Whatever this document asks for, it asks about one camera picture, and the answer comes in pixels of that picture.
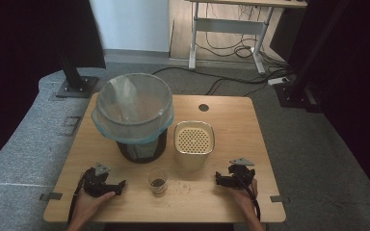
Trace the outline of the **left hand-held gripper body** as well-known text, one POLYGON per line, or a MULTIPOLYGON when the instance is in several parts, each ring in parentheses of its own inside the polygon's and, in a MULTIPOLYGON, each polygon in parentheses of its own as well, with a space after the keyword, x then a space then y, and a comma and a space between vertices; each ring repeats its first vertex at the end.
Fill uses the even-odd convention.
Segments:
POLYGON ((109 171, 111 169, 102 165, 101 163, 96 163, 94 167, 89 168, 84 174, 84 191, 93 196, 100 197, 101 195, 108 193, 110 187, 106 184, 106 179, 108 178, 109 171))

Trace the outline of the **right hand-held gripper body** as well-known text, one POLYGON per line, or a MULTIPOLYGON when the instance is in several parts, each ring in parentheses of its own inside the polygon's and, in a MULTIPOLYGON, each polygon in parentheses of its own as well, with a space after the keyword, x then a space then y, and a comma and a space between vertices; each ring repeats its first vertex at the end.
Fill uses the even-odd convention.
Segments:
POLYGON ((243 189, 248 186, 255 175, 254 163, 246 158, 234 159, 229 162, 228 172, 231 174, 230 187, 233 189, 243 189))

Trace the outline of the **person's left hand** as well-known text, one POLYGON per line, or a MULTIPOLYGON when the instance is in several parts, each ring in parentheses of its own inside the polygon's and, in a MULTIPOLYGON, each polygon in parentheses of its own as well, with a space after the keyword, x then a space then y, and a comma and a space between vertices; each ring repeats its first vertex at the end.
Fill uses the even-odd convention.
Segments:
POLYGON ((100 197, 92 197, 85 192, 79 192, 71 221, 84 220, 88 222, 113 197, 115 197, 113 192, 105 193, 100 197))

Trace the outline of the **person's right hand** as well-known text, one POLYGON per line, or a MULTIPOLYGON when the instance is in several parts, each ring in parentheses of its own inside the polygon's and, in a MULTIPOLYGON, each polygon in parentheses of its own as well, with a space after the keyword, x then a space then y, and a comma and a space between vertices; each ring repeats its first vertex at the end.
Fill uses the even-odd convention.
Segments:
POLYGON ((245 217, 256 215, 251 197, 246 190, 227 189, 227 191, 245 217))

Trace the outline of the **glass cup with dark dregs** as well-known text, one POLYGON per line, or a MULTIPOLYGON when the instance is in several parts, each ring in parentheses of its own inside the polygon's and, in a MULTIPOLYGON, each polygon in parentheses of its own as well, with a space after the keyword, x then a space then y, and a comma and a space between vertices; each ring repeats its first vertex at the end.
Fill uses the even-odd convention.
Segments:
POLYGON ((155 167, 147 174, 146 181, 154 195, 162 195, 168 186, 168 175, 163 169, 155 167))

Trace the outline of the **black mesh trash can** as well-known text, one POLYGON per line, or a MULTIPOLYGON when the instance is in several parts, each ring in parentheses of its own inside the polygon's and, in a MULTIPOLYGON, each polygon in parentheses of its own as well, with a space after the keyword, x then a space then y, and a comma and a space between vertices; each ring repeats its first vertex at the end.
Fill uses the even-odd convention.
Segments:
POLYGON ((165 129, 159 137, 144 144, 125 144, 117 142, 122 156, 135 164, 146 164, 157 160, 165 151, 168 130, 165 129))

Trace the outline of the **beige container with perforated strainer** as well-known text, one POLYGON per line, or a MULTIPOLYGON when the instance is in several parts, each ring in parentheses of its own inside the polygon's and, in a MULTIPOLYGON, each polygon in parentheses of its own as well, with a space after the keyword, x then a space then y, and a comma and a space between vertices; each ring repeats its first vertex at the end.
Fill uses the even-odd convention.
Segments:
POLYGON ((173 144, 177 163, 186 170, 199 170, 214 150, 213 128, 204 121, 181 121, 174 128, 173 144))

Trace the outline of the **trash bin with plastic liner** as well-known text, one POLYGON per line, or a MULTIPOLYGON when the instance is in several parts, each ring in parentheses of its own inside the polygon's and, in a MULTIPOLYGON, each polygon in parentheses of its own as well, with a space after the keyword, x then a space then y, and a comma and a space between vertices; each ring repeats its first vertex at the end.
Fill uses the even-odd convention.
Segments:
POLYGON ((124 74, 99 91, 92 120, 106 138, 125 144, 155 141, 174 119, 172 91, 151 74, 124 74))

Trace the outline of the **white power strip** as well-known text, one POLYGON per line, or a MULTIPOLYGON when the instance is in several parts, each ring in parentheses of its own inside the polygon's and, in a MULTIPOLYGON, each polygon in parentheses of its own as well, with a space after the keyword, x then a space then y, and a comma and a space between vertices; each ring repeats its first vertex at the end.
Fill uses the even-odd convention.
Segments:
POLYGON ((268 85, 273 86, 273 85, 278 85, 278 84, 286 84, 288 82, 290 82, 290 80, 287 77, 279 77, 279 78, 268 80, 268 85))

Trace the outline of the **dark curtain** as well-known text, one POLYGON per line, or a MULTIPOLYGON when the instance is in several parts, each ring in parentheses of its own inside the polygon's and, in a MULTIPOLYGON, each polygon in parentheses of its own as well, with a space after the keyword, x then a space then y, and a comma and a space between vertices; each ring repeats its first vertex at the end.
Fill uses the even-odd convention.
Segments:
POLYGON ((305 88, 370 179, 370 0, 349 0, 305 88))
POLYGON ((0 0, 0 150, 62 60, 105 66, 90 0, 0 0))

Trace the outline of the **black stand with base plate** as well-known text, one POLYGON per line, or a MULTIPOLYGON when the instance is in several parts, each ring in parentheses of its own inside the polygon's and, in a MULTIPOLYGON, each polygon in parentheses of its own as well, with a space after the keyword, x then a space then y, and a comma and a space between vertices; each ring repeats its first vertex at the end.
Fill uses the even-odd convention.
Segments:
POLYGON ((59 63, 66 76, 56 96, 59 98, 90 98, 98 81, 94 76, 81 76, 65 53, 59 54, 59 63))
POLYGON ((277 26, 279 46, 286 48, 287 35, 295 35, 287 62, 296 79, 292 85, 276 85, 275 91, 281 107, 306 108, 317 112, 318 104, 311 103, 313 95, 307 94, 305 88, 318 64, 317 59, 327 50, 327 40, 349 0, 306 1, 305 9, 283 13, 277 26))

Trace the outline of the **white metal desk frame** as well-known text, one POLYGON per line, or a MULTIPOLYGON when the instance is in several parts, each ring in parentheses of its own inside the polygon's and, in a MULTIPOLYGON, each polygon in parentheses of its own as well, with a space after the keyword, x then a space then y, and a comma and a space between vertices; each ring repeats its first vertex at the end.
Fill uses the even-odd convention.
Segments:
POLYGON ((307 6, 307 3, 304 0, 187 0, 187 1, 195 4, 192 27, 192 42, 190 47, 188 63, 189 68, 190 69, 196 68, 197 32, 255 35, 258 37, 258 41, 254 48, 251 50, 252 52, 251 55, 254 60, 257 72, 260 75, 264 75, 266 71, 263 66, 263 61, 261 55, 259 54, 259 51, 263 43, 263 40, 266 36, 274 8, 305 9, 307 6), (198 5, 200 3, 267 7, 268 11, 267 17, 265 18, 264 21, 214 19, 209 17, 198 16, 198 5))

